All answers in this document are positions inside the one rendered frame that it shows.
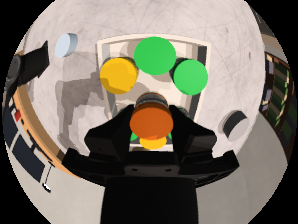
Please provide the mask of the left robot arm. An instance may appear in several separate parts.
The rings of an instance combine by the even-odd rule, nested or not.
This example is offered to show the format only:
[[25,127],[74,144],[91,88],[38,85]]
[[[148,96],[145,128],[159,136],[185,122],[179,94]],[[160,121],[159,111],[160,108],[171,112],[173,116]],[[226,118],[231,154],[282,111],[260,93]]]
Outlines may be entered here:
[[[3,93],[3,123],[5,109],[9,105],[12,96],[15,95],[17,87],[21,84],[27,84],[28,81],[37,79],[41,76],[41,73],[48,68],[49,56],[48,56],[48,40],[45,40],[43,47],[35,49],[25,53],[25,55],[13,55],[11,65],[9,65],[7,80],[5,80],[4,93]],[[17,79],[19,77],[19,79]],[[31,79],[32,77],[32,79]],[[17,81],[17,80],[19,81]],[[9,93],[9,96],[8,96]]]

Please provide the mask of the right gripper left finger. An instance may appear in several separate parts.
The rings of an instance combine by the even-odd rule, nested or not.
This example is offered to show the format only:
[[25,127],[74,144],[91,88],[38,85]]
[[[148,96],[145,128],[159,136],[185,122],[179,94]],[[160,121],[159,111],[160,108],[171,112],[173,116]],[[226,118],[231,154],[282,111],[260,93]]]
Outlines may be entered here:
[[90,161],[100,163],[121,163],[125,161],[125,153],[129,152],[130,117],[134,111],[134,104],[122,109],[117,116],[98,127],[90,128],[84,137],[84,143],[90,153]]

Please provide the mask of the yellow cylinder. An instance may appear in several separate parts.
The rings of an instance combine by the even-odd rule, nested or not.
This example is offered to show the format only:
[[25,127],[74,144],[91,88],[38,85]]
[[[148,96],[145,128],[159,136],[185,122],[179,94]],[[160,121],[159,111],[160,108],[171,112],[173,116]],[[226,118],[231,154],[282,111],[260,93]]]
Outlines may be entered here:
[[102,65],[100,80],[106,91],[122,95],[136,84],[138,73],[140,68],[137,68],[133,57],[114,57]]
[[140,144],[144,148],[158,149],[158,148],[164,147],[164,145],[166,144],[166,136],[164,137],[164,139],[160,139],[160,140],[144,140],[144,139],[140,139]]

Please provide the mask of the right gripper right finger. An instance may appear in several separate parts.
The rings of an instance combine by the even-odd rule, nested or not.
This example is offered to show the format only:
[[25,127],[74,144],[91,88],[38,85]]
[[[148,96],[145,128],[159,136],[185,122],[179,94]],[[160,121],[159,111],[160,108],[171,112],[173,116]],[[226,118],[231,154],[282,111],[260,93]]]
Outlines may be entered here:
[[169,104],[172,113],[173,152],[178,155],[178,163],[206,164],[212,163],[213,147],[217,143],[217,136],[212,129],[194,123],[174,104]]

